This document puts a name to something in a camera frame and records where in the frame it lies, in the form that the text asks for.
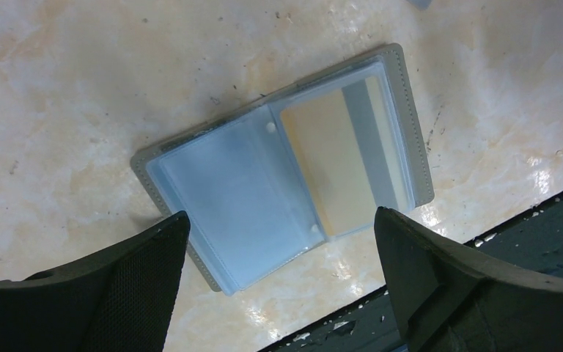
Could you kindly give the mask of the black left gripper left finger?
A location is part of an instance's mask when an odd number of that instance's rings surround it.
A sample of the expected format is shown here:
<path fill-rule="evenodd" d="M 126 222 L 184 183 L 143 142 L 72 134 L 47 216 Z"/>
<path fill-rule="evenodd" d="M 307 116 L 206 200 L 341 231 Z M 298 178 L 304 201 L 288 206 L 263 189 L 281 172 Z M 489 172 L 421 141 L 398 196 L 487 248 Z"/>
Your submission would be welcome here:
<path fill-rule="evenodd" d="M 162 351 L 189 232 L 180 211 L 71 263 L 0 281 L 0 351 Z"/>

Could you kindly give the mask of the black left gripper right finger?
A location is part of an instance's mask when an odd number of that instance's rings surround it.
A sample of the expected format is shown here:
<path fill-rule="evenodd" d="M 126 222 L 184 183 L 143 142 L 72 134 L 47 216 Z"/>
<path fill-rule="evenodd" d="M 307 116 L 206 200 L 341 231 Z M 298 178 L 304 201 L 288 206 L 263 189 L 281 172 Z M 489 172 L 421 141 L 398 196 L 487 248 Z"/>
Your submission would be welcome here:
<path fill-rule="evenodd" d="M 377 209 L 374 231 L 410 351 L 563 351 L 563 278 L 491 257 L 390 208 Z"/>

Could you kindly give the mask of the orange card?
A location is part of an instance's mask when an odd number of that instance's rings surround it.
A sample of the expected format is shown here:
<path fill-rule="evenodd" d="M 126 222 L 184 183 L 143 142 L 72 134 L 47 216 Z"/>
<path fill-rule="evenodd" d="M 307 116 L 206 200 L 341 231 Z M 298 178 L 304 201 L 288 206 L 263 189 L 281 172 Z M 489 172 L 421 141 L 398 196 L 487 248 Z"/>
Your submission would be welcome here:
<path fill-rule="evenodd" d="M 383 82 L 368 76 L 279 113 L 320 227 L 329 238 L 371 227 L 378 207 L 415 208 L 400 129 Z"/>

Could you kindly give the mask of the grey leather card holder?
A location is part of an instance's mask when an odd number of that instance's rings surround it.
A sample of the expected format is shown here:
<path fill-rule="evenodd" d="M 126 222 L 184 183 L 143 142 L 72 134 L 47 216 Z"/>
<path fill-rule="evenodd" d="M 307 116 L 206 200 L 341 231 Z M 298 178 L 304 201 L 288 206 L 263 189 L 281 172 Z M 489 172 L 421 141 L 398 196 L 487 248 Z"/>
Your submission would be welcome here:
<path fill-rule="evenodd" d="M 230 296 L 303 253 L 347 236 L 329 238 L 321 229 L 279 113 L 368 76 L 380 78 L 391 101 L 414 209 L 426 205 L 435 196 L 433 182 L 404 51 L 397 43 L 302 78 L 131 158 L 131 169 L 163 215 L 188 214 L 188 254 L 211 290 Z"/>

